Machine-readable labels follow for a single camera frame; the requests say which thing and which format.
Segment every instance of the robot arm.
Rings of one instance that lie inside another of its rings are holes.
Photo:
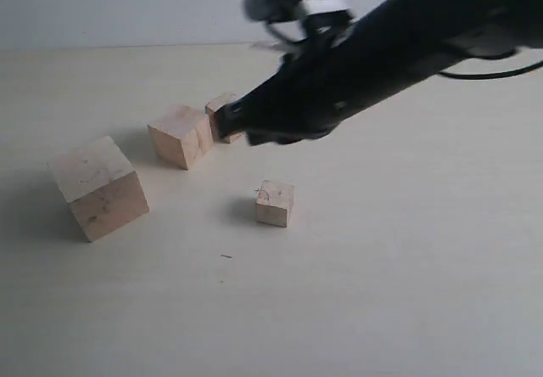
[[[498,60],[543,47],[543,0],[387,0],[354,20],[343,0],[244,0],[245,12],[285,47],[278,72],[216,114],[222,137],[294,143],[328,135],[341,121],[465,59]],[[298,21],[294,42],[275,24]]]

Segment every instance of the table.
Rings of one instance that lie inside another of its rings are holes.
[[[543,373],[540,74],[435,77],[190,172],[156,158],[149,121],[277,64],[248,45],[0,52],[2,375]],[[104,135],[151,212],[88,244],[47,161]],[[264,179],[296,186],[287,229],[254,220]]]

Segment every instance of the black cable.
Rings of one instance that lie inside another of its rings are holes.
[[[510,78],[510,77],[517,77],[521,76],[523,74],[530,73],[531,71],[538,70],[543,67],[543,60],[534,63],[533,65],[528,65],[526,67],[523,67],[521,69],[516,70],[510,70],[510,71],[502,71],[499,73],[489,73],[489,74],[456,74],[456,73],[448,73],[446,71],[441,71],[438,73],[439,76],[451,78],[453,80],[472,80],[472,81],[480,81],[480,80],[497,80],[500,78]]]

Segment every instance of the small wooden cube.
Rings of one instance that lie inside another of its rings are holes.
[[[287,227],[294,206],[294,186],[265,180],[256,199],[256,220]]]
[[[176,107],[148,125],[159,156],[189,170],[213,147],[210,119],[186,105]]]
[[[89,241],[149,211],[136,171],[110,137],[71,150],[48,165]]]
[[[210,117],[211,131],[213,132],[213,138],[215,141],[220,142],[219,136],[217,135],[216,124],[215,124],[215,113],[223,105],[230,104],[231,102],[237,99],[237,95],[234,93],[224,93],[220,97],[215,98],[213,101],[208,103],[205,106],[205,112]],[[239,137],[243,136],[242,133],[234,133],[233,135],[224,138],[222,142],[232,143]]]

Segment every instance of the wall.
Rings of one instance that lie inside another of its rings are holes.
[[[358,15],[383,0],[348,0]],[[241,0],[0,0],[0,49],[247,42]]]

